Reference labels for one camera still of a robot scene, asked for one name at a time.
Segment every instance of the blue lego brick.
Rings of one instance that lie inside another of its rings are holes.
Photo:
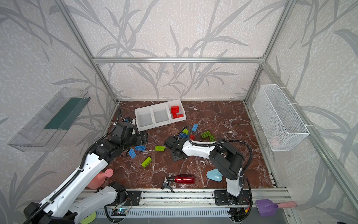
[[[196,132],[197,131],[197,128],[198,128],[199,125],[197,124],[194,124],[193,125],[193,128],[192,128],[192,132]]]
[[[132,159],[137,156],[132,148],[131,148],[131,150],[129,150],[128,153],[132,157]]]
[[[145,146],[136,146],[134,149],[144,152],[145,151]]]
[[[180,137],[180,138],[188,138],[188,135],[187,135],[187,134],[184,134],[184,133],[180,133],[179,137]]]

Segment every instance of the black cable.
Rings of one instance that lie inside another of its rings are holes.
[[[233,140],[224,140],[224,141],[220,141],[220,142],[215,142],[215,143],[196,143],[196,142],[192,142],[192,140],[190,139],[190,134],[191,134],[191,127],[190,126],[186,126],[184,127],[180,132],[182,132],[185,128],[189,128],[189,131],[188,131],[188,141],[190,144],[192,144],[193,146],[206,146],[206,147],[210,147],[210,146],[218,146],[218,145],[221,145],[221,144],[224,144],[224,143],[229,143],[229,142],[239,142],[239,143],[242,143],[244,144],[250,155],[249,155],[249,158],[248,158],[248,161],[246,163],[246,165],[244,166],[244,168],[241,170],[241,173],[240,173],[240,176],[242,177],[245,170],[248,168],[248,166],[251,164],[251,161],[252,161],[252,148],[251,146],[247,143],[247,142],[244,142],[244,141],[241,141],[241,140],[236,140],[236,139],[233,139]]]
[[[180,133],[181,133],[182,131],[184,131],[185,128],[189,128],[189,129],[190,129],[190,126],[185,126],[185,127],[183,127],[183,128],[179,131],[179,134],[176,136],[176,139],[179,138]]]
[[[248,181],[248,178],[247,178],[247,177],[244,177],[244,182],[243,182],[242,185],[244,185],[245,180],[247,181],[248,190],[249,190],[249,194],[250,194],[250,199],[249,199],[249,200],[250,200],[250,201],[249,201],[249,204],[250,204],[250,205],[249,205],[249,210],[247,211],[246,215],[245,215],[242,219],[239,219],[240,221],[243,221],[244,219],[246,219],[246,218],[248,217],[248,215],[249,215],[250,212],[251,212],[252,204],[253,204],[253,202],[252,202],[251,185],[250,185],[250,182]],[[235,213],[232,213],[232,212],[229,212],[229,211],[228,211],[228,213],[229,213],[230,215],[232,215],[232,216],[238,216],[238,217],[243,216],[242,214],[238,215],[238,214],[235,214]]]
[[[107,211],[107,205],[105,205],[105,214],[106,214],[106,217],[107,217],[107,219],[109,220],[109,221],[111,221],[111,223],[119,223],[119,222],[117,222],[117,221],[115,221],[114,219],[112,219],[111,217],[110,217],[110,215],[108,214],[108,211]]]
[[[118,105],[117,107],[117,120],[115,122],[115,124],[117,125],[118,121],[119,121],[119,117],[122,119],[122,113],[121,113],[121,108]],[[34,211],[34,213],[32,213],[29,218],[23,223],[23,224],[29,224],[41,211],[43,211],[49,204],[50,202],[52,203],[53,200],[55,200],[75,179],[76,177],[82,172],[82,168],[84,167],[84,163],[86,162],[86,158],[87,155],[89,153],[89,151],[95,146],[95,144],[101,140],[103,140],[105,137],[107,137],[109,134],[111,134],[114,129],[116,128],[116,126],[114,126],[107,134],[105,134],[104,136],[102,136],[99,140],[97,140],[95,143],[93,143],[83,154],[82,160],[81,160],[81,164],[79,165],[80,170],[77,170],[76,173],[71,177],[71,179],[69,179],[62,187],[60,190],[58,190],[50,199],[49,201],[45,202],[40,208],[38,208],[36,211]]]
[[[121,118],[121,120],[123,121],[120,105],[118,105],[117,107],[117,120],[115,122],[114,127],[107,134],[103,135],[100,139],[98,139],[97,142],[105,139],[109,134],[111,134],[114,131],[114,129],[116,129],[116,125],[118,124],[119,118]]]

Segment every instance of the pink handle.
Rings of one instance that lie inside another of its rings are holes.
[[[294,201],[284,202],[277,205],[279,206],[279,208],[294,208],[297,206]]]

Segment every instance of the clear plastic tray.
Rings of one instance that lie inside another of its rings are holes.
[[[9,145],[21,151],[52,152],[90,100],[87,92],[62,88]]]

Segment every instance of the brown marble surface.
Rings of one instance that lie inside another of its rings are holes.
[[[135,118],[134,109],[157,103],[162,101],[121,102],[123,118]],[[182,101],[182,104],[187,119],[146,130],[149,137],[145,152],[134,150],[137,154],[134,159],[127,155],[113,160],[107,168],[112,168],[114,174],[105,181],[103,187],[116,181],[127,189],[160,188],[165,176],[192,174],[195,175],[195,184],[171,184],[172,188],[225,188],[225,178],[217,182],[206,177],[208,171],[215,169],[209,159],[191,156],[174,162],[168,148],[165,148],[164,152],[154,150],[155,146],[162,146],[168,136],[177,135],[181,128],[193,124],[199,125],[193,133],[196,141],[208,142],[209,138],[201,139],[200,134],[210,131],[216,139],[240,139],[249,143],[253,149],[253,159],[245,171],[245,176],[248,177],[252,188],[273,187],[242,101]],[[240,143],[234,143],[234,146],[244,155],[245,165],[249,156],[247,148]],[[147,157],[150,157],[152,162],[143,168],[141,163]]]

